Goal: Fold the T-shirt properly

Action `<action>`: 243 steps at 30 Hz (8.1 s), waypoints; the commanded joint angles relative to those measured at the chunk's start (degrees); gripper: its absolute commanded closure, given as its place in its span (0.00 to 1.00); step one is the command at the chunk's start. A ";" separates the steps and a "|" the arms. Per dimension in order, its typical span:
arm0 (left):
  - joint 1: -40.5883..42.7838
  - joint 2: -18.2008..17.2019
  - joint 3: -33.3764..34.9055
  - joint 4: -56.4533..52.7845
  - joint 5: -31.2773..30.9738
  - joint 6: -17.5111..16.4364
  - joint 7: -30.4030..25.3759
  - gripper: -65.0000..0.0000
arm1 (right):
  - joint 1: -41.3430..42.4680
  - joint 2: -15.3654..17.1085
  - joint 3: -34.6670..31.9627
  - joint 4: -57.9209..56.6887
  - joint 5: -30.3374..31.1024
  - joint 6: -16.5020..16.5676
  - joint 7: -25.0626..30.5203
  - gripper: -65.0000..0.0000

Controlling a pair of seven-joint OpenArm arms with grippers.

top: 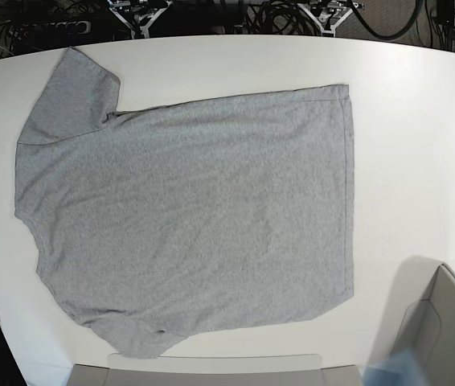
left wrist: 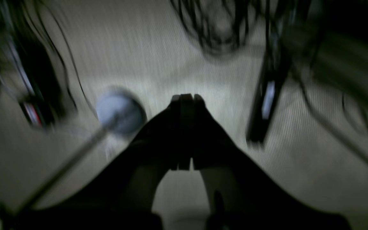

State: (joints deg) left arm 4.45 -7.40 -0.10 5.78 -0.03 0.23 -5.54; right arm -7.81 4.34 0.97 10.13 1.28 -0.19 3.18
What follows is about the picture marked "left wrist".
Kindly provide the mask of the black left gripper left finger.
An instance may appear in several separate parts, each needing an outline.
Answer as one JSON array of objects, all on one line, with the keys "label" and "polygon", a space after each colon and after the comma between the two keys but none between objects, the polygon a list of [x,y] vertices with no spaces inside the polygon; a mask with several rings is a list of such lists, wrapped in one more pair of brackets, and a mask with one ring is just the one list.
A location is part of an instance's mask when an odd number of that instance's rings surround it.
[{"label": "black left gripper left finger", "polygon": [[155,190],[170,169],[184,166],[181,131],[192,118],[192,95],[174,95],[169,105],[146,122],[131,143],[81,190],[57,205],[34,205],[110,132],[105,127],[53,173],[15,214],[4,213],[5,230],[162,229],[151,211]]}]

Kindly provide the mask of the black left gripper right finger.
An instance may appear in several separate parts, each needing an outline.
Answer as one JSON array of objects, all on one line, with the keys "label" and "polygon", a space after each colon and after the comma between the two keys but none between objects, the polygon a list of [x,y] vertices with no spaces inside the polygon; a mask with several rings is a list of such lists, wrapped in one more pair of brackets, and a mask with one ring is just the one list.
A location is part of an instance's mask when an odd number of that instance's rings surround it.
[{"label": "black left gripper right finger", "polygon": [[305,205],[282,189],[240,150],[194,95],[195,168],[212,214],[207,230],[350,230],[340,214]]}]

